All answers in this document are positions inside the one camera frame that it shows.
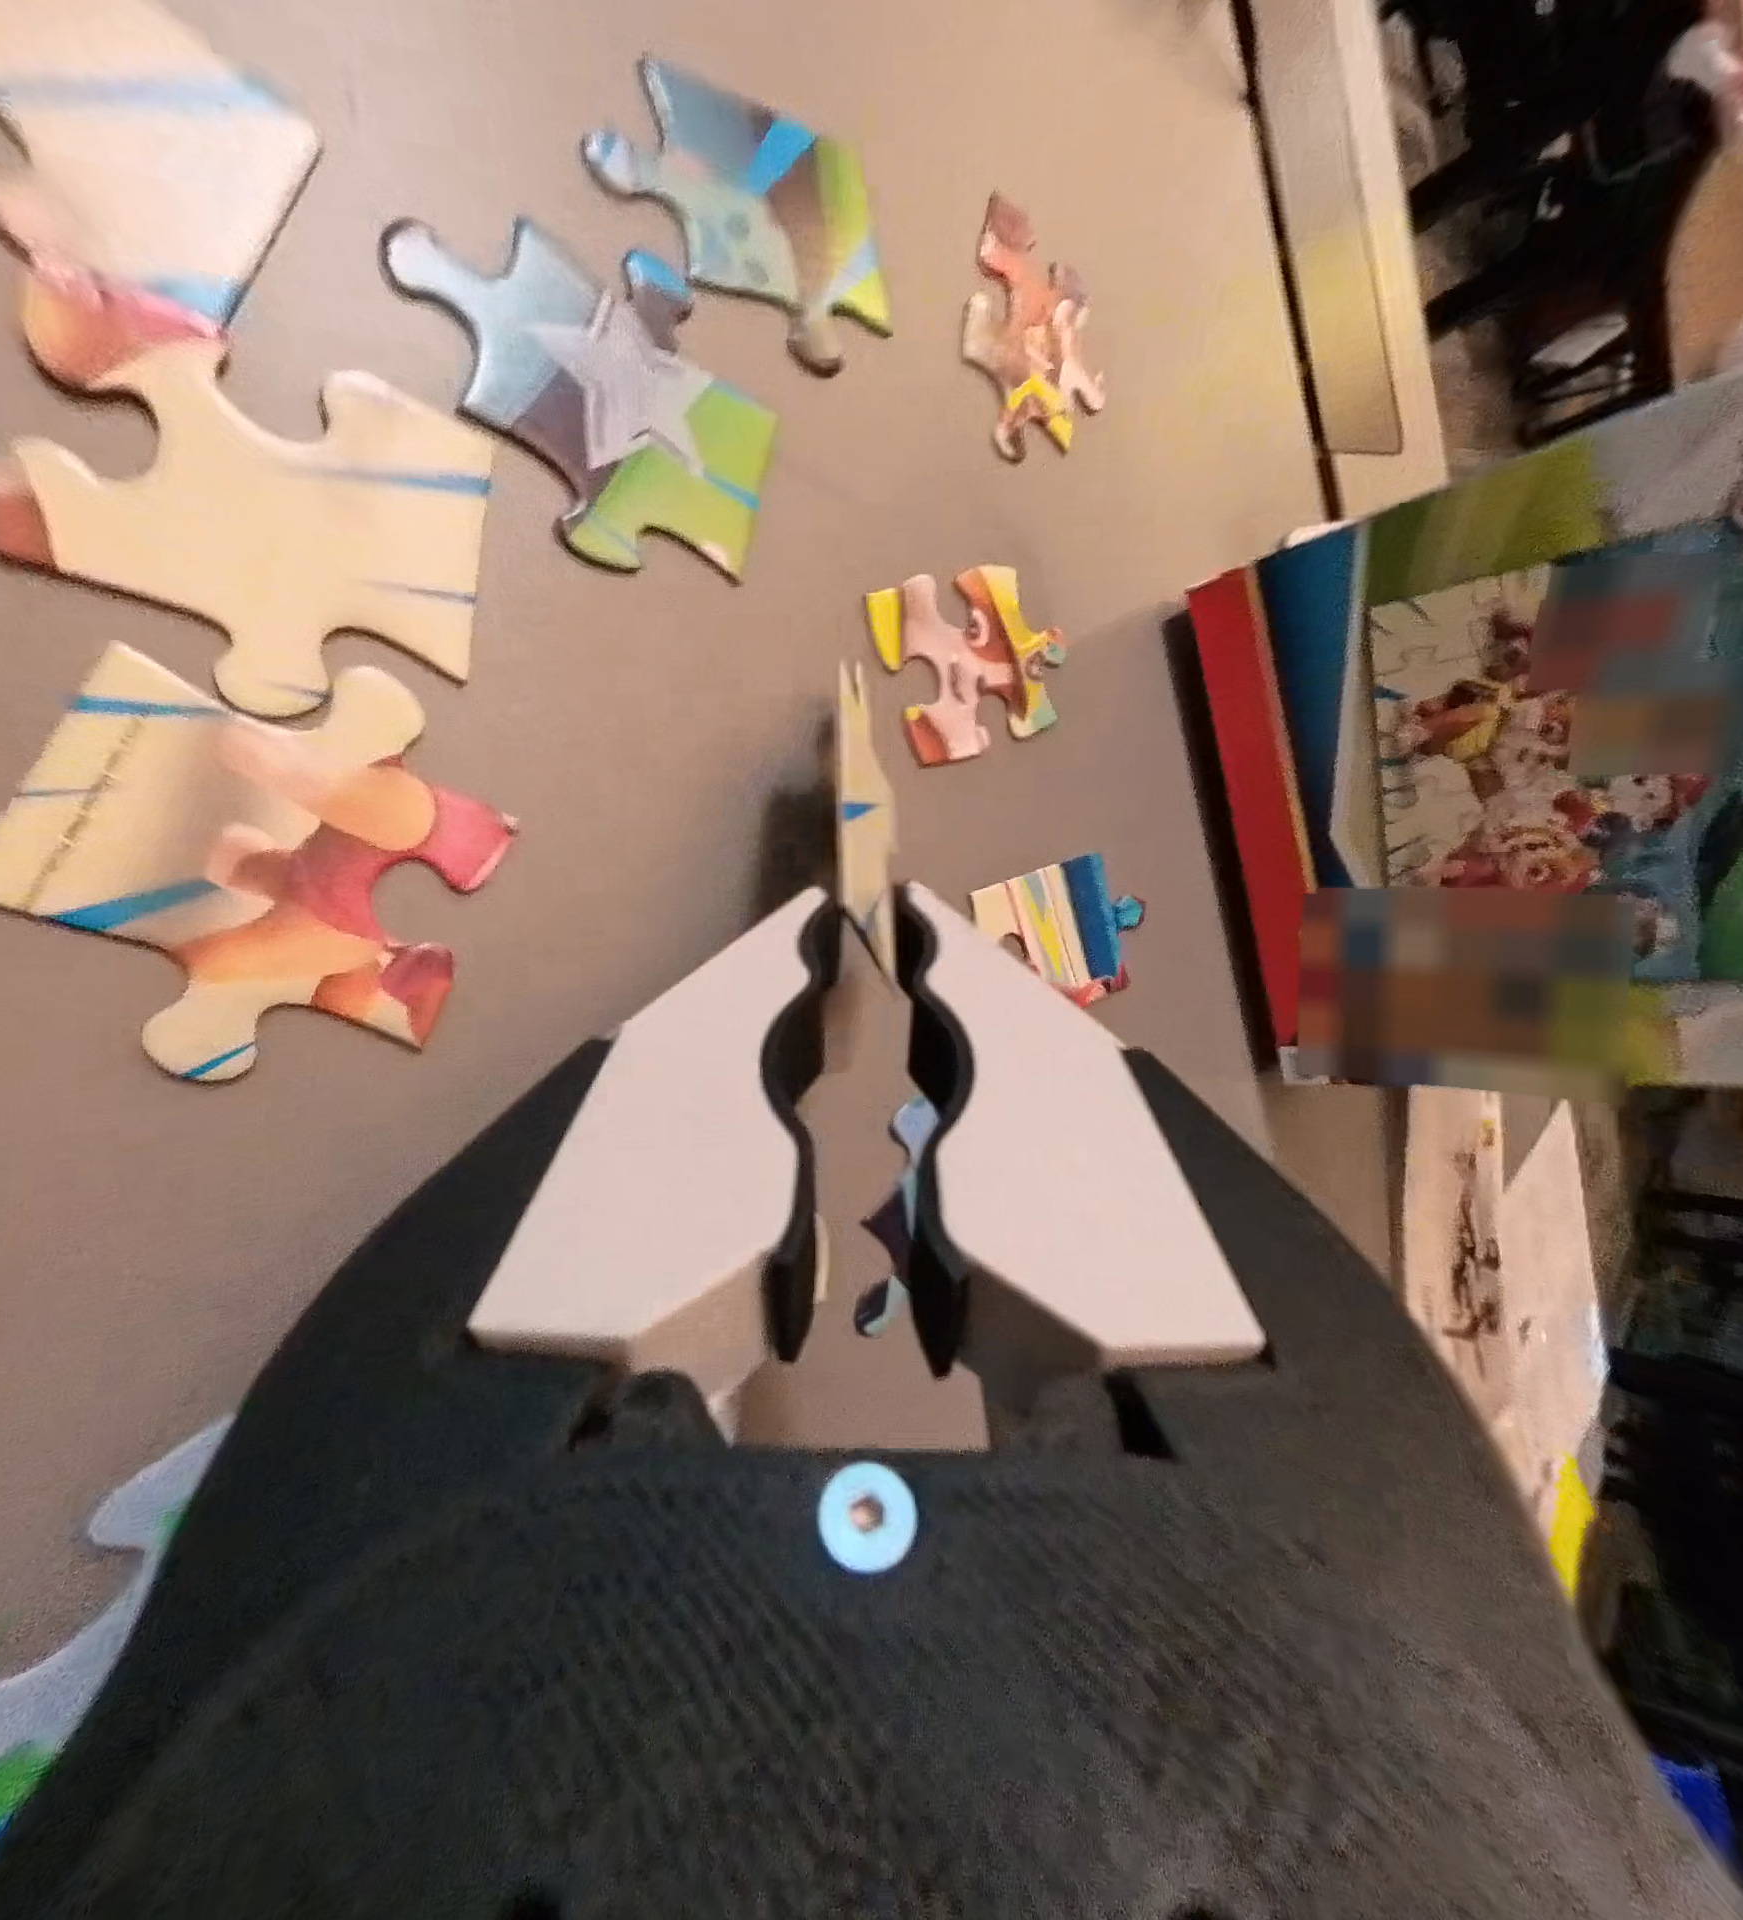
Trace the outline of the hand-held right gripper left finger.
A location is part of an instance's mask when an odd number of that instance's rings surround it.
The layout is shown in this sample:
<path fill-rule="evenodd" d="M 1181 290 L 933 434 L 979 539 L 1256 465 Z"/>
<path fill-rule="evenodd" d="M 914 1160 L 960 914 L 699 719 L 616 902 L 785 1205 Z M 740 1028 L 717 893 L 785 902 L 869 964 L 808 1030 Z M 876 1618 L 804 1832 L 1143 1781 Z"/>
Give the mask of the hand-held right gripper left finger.
<path fill-rule="evenodd" d="M 812 885 L 616 1028 L 476 1301 L 477 1353 L 679 1378 L 740 1440 L 747 1385 L 799 1359 L 828 1291 L 799 1106 L 831 986 Z"/>

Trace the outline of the jigsaw puzzle piece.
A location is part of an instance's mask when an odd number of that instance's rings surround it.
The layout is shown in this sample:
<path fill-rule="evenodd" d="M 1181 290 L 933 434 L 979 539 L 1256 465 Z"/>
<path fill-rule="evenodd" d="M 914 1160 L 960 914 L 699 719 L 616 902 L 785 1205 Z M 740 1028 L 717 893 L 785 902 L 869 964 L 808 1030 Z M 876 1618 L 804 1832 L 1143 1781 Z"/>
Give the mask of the jigsaw puzzle piece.
<path fill-rule="evenodd" d="M 899 983 L 899 930 L 893 890 L 893 853 L 899 847 L 896 795 L 872 742 L 864 673 L 841 661 L 834 673 L 831 732 L 831 809 L 834 809 L 834 901 L 843 927 L 854 934 L 876 979 Z M 891 1119 L 891 1137 L 904 1151 L 893 1192 L 862 1218 L 864 1234 L 885 1251 L 888 1275 L 857 1294 L 851 1328 L 882 1338 L 908 1317 L 908 1256 L 922 1151 L 935 1133 L 935 1106 L 908 1093 Z"/>

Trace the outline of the dark chair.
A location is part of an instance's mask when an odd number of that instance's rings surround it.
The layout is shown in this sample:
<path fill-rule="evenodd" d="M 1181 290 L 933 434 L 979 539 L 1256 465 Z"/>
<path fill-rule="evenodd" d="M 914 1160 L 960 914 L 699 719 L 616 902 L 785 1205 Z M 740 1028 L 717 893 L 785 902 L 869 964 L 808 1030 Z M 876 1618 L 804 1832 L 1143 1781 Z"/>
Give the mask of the dark chair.
<path fill-rule="evenodd" d="M 1743 3 L 1378 3 L 1453 467 L 1743 339 Z"/>

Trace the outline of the printed jigsaw puzzle box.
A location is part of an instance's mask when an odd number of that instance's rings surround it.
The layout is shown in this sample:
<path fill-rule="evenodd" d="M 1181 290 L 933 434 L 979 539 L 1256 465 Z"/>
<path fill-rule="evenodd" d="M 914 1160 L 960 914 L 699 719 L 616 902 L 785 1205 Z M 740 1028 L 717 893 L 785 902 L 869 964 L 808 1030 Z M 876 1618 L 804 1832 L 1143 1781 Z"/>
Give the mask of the printed jigsaw puzzle box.
<path fill-rule="evenodd" d="M 1743 363 L 1188 592 L 1291 1083 L 1743 1088 Z"/>

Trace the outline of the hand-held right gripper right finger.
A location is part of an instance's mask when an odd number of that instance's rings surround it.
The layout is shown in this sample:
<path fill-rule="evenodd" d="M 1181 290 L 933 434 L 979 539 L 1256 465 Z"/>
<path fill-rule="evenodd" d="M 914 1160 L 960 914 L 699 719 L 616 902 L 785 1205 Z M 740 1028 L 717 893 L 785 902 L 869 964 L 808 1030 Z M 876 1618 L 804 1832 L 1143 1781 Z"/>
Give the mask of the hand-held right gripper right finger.
<path fill-rule="evenodd" d="M 1140 1057 L 949 909 L 896 893 L 908 1315 L 933 1378 L 1239 1366 L 1266 1331 L 1144 1101 Z"/>

